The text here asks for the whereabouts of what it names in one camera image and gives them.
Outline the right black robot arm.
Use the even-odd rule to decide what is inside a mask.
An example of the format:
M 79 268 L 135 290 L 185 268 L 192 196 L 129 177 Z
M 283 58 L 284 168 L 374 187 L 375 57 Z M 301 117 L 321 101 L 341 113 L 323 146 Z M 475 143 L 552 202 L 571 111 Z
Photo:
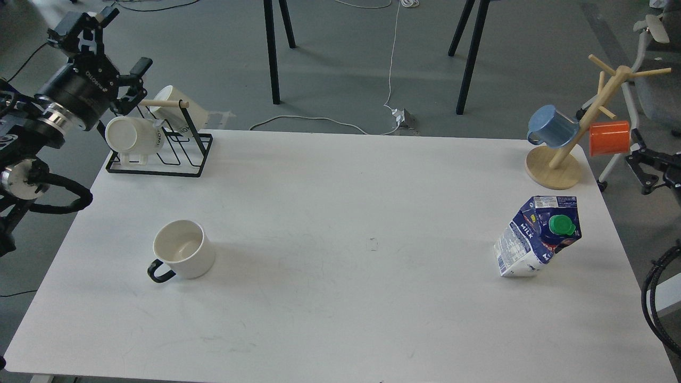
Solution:
M 647 148 L 639 129 L 632 129 L 633 142 L 639 148 L 625 156 L 625 162 L 641 184 L 641 194 L 649 195 L 660 187 L 669 188 L 679 204 L 680 194 L 680 159 L 679 153 L 668 154 Z M 679 260 L 679 239 L 658 259 L 652 260 L 652 268 L 647 272 L 644 286 L 641 288 L 641 307 L 645 322 L 664 347 L 676 356 L 680 355 L 679 343 L 666 331 L 661 324 L 657 312 L 656 295 L 659 279 L 666 268 Z

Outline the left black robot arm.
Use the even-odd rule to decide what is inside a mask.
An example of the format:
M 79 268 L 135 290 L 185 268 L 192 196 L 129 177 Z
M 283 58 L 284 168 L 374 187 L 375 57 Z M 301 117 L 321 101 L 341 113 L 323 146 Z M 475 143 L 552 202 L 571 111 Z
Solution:
M 2 255 L 15 250 L 12 233 L 26 213 L 66 215 L 93 201 L 90 189 L 52 173 L 39 151 L 61 148 L 71 129 L 103 132 L 104 112 L 127 115 L 147 95 L 143 75 L 153 61 L 142 57 L 121 73 L 105 53 L 104 29 L 119 12 L 69 12 L 48 30 L 46 43 L 68 60 L 34 96 L 2 79 Z

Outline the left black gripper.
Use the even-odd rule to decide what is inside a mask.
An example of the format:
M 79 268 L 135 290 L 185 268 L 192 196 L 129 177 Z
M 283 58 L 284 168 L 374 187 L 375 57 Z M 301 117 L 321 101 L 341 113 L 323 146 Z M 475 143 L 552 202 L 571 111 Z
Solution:
M 151 58 L 139 58 L 129 74 L 121 74 L 105 53 L 104 29 L 119 13 L 112 6 L 99 13 L 68 12 L 48 29 L 48 45 L 68 60 L 36 94 L 36 120 L 43 130 L 90 130 L 105 111 L 127 115 L 148 94 L 143 76 L 153 65 Z

